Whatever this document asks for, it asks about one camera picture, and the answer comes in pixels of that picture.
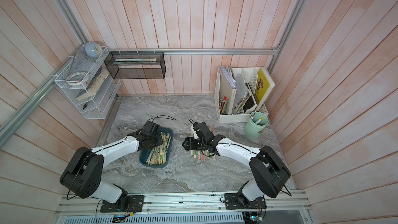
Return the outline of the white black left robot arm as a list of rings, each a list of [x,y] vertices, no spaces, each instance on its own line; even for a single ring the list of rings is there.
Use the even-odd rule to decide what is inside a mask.
[[[162,145],[160,129],[160,125],[148,120],[141,129],[118,141],[93,149],[77,149],[60,177],[61,185],[82,199],[96,198],[117,210],[125,210],[128,205],[127,191],[103,181],[103,168],[130,153]]]

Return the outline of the teal plastic storage tray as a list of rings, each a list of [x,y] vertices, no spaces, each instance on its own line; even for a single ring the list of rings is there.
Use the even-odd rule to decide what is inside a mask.
[[[160,128],[158,133],[162,139],[162,145],[140,152],[140,163],[150,168],[166,167],[172,149],[173,131],[170,128]]]

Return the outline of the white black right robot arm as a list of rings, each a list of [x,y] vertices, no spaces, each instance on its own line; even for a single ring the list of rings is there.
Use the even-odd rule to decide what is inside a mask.
[[[278,154],[269,146],[249,147],[226,138],[214,135],[205,122],[192,123],[192,138],[185,138],[185,150],[209,152],[209,156],[228,157],[249,167],[254,180],[244,183],[237,193],[225,193],[226,209],[266,208],[264,196],[276,198],[282,191],[291,195],[285,186],[291,172]]]

